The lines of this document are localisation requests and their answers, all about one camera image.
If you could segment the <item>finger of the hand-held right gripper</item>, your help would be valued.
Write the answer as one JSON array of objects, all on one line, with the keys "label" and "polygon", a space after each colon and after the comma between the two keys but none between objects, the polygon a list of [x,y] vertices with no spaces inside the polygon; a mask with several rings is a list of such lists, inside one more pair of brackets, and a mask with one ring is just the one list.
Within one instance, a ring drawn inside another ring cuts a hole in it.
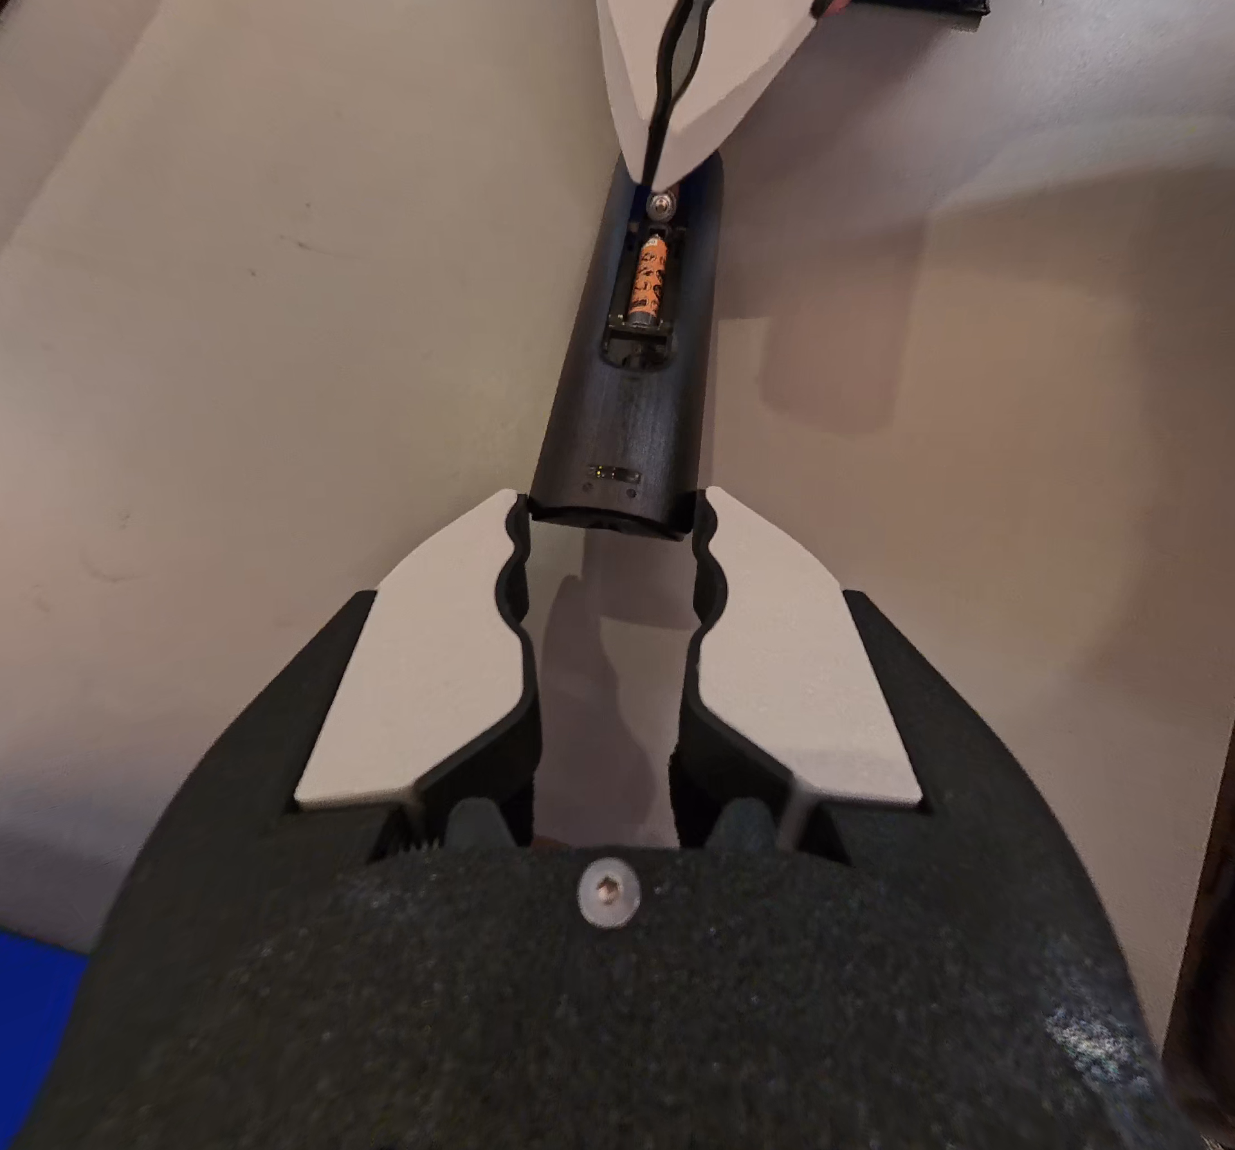
[{"label": "finger of the hand-held right gripper", "polygon": [[627,176],[672,186],[664,163],[670,26],[681,0],[594,0],[608,109]]},{"label": "finger of the hand-held right gripper", "polygon": [[813,0],[710,0],[701,49],[668,124],[654,188],[679,182],[733,132],[813,30]]}]

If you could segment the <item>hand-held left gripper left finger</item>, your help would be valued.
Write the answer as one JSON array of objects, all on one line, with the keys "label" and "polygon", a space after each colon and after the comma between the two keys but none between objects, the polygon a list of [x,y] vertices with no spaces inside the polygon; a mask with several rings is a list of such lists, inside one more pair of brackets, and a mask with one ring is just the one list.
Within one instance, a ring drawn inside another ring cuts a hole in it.
[{"label": "hand-held left gripper left finger", "polygon": [[517,845],[532,834],[542,754],[529,609],[527,501],[513,490],[442,526],[376,586],[295,807],[399,807],[442,839],[451,810],[484,799]]}]

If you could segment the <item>blue plastic bin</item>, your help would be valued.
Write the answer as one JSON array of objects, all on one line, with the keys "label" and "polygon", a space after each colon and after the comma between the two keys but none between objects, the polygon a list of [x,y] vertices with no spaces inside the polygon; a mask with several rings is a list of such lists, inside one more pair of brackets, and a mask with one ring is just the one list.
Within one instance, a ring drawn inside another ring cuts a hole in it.
[{"label": "blue plastic bin", "polygon": [[1,1091],[38,1085],[51,1066],[88,957],[1,930]]}]

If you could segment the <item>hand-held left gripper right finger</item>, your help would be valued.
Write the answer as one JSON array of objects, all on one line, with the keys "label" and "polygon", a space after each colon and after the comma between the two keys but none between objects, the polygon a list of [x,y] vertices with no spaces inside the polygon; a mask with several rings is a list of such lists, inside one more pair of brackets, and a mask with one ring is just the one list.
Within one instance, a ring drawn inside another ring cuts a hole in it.
[{"label": "hand-held left gripper right finger", "polygon": [[753,801],[786,851],[842,851],[830,807],[915,812],[925,795],[836,577],[718,486],[691,530],[687,642],[668,791],[681,849]]}]

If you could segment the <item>black remote control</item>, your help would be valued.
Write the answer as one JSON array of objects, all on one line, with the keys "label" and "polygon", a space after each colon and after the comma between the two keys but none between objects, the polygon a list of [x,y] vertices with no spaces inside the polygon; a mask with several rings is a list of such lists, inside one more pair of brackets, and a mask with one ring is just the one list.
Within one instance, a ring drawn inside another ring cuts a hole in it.
[{"label": "black remote control", "polygon": [[[614,169],[529,488],[529,513],[544,524],[681,542],[693,526],[699,488],[720,155],[677,184],[677,211],[666,227],[643,219],[647,196],[623,165]],[[631,331],[623,314],[648,233],[668,244],[660,321],[654,331]]]}]

